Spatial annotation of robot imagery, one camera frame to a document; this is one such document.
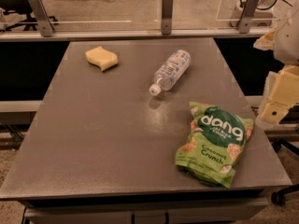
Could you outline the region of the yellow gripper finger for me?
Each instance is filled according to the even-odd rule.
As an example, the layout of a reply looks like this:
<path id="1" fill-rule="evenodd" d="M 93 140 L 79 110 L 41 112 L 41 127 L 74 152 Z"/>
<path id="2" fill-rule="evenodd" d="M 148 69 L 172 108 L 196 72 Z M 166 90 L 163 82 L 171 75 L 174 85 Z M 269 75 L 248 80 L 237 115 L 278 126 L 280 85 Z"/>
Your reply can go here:
<path id="1" fill-rule="evenodd" d="M 265 35 L 262 35 L 260 38 L 258 38 L 254 42 L 253 47 L 259 50 L 273 50 L 275 44 L 276 29 L 276 27 L 271 28 Z"/>
<path id="2" fill-rule="evenodd" d="M 299 66 L 285 65 L 280 71 L 268 73 L 260 104 L 260 119 L 279 124 L 299 102 Z"/>

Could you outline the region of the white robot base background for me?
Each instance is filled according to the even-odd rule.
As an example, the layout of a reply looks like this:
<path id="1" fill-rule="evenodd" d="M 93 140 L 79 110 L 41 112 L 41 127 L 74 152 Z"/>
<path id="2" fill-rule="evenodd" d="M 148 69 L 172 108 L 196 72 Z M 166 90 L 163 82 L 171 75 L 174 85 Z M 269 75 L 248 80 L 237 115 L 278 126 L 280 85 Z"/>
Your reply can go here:
<path id="1" fill-rule="evenodd" d="M 254 26 L 270 26 L 272 20 L 274 19 L 274 10 L 273 6 L 276 4 L 277 0 L 260 0 L 254 16 L 253 16 L 253 25 Z M 231 25 L 233 27 L 237 26 L 238 20 L 241 17 L 243 8 L 245 6 L 245 1 L 240 0 L 235 4 L 234 11 L 231 17 Z"/>

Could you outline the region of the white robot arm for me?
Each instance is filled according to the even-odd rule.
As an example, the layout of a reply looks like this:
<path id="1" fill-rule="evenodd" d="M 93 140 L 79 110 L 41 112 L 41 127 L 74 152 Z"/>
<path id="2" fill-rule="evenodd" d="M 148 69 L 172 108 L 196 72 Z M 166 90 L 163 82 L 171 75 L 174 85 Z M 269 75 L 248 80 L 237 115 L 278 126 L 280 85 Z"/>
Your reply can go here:
<path id="1" fill-rule="evenodd" d="M 278 25 L 258 38 L 254 48 L 272 50 L 284 64 L 266 77 L 263 98 L 255 123 L 263 129 L 278 125 L 299 102 L 299 3 L 291 7 Z"/>

